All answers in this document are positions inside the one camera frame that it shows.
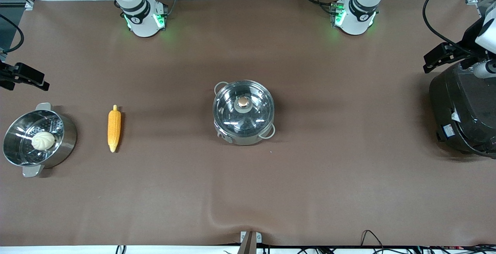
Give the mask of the yellow corn cob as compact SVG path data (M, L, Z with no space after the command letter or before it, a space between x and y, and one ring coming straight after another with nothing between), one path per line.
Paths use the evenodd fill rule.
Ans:
M112 153L117 150L121 137L122 113L116 104L108 113L107 120L107 143Z

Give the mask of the white steamed bun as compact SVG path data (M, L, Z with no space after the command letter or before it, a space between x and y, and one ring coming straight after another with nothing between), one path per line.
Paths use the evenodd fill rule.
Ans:
M55 136L46 131L36 133L31 139L31 145L35 150L46 151L55 144Z

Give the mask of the stainless steel steamer pot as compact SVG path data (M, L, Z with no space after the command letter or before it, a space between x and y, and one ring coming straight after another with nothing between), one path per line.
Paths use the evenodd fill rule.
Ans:
M35 150L31 145L32 137L41 131L55 136L55 144L46 151ZM25 178L31 178L39 176L43 169L53 168L63 162L73 151L76 141L76 125L45 102L10 125L4 137L2 152L8 162L21 167Z

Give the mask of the metal table edge bracket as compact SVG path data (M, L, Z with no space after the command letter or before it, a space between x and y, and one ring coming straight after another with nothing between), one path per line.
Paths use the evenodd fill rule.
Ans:
M237 254L257 254L257 249L262 244L262 234L255 231L243 231L240 234L240 246Z

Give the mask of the black rice cooker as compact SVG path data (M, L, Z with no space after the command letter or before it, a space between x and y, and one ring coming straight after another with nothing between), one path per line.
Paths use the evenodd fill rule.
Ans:
M496 74L455 63L429 84L436 139L463 154L496 160Z

